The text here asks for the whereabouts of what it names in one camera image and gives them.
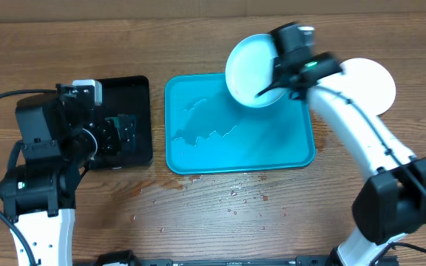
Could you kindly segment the light blue rimmed plate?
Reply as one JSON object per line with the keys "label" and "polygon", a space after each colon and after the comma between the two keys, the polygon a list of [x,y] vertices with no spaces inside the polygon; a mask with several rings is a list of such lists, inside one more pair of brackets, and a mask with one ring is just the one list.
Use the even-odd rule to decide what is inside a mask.
{"label": "light blue rimmed plate", "polygon": [[256,97],[258,92],[272,83],[276,57],[272,37],[265,33],[243,39],[231,51],[226,62],[226,85],[238,103],[251,108],[263,108],[285,94],[285,89],[279,88]]}

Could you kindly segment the white plate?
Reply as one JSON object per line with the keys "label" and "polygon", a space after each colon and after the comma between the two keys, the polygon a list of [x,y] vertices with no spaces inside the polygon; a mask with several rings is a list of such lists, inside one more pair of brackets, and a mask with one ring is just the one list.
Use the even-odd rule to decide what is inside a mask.
{"label": "white plate", "polygon": [[344,93],[370,115],[382,115],[396,98],[393,77],[381,64],[367,58],[352,58],[340,64],[344,70]]}

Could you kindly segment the green and brown sponge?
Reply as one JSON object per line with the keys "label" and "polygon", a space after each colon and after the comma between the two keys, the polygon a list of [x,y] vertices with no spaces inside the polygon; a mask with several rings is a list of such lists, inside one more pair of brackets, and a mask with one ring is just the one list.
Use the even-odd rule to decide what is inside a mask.
{"label": "green and brown sponge", "polygon": [[116,117],[107,117],[105,121],[114,126],[121,145],[135,148],[135,116],[119,114]]}

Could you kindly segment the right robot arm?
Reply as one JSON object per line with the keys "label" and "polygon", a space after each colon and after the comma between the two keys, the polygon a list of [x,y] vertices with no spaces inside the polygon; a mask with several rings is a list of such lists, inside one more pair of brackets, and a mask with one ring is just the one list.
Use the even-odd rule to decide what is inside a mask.
{"label": "right robot arm", "polygon": [[355,159],[364,185],[352,205],[356,225],[327,265],[380,265],[396,247],[426,253],[403,238],[426,224],[426,157],[417,157],[385,124],[350,96],[359,74],[330,52],[314,54],[311,36],[296,23],[270,32],[277,57],[270,89],[286,88],[328,123]]}

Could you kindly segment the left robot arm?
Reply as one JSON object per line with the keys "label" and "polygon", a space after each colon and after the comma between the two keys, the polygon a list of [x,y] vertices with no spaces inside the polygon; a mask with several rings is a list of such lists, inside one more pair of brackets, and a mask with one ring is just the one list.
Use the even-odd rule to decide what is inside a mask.
{"label": "left robot arm", "polygon": [[17,103],[21,140],[0,182],[4,215],[19,251],[20,265],[71,265],[75,191],[91,162],[121,153],[113,119],[98,116],[99,81],[59,84],[54,93]]}

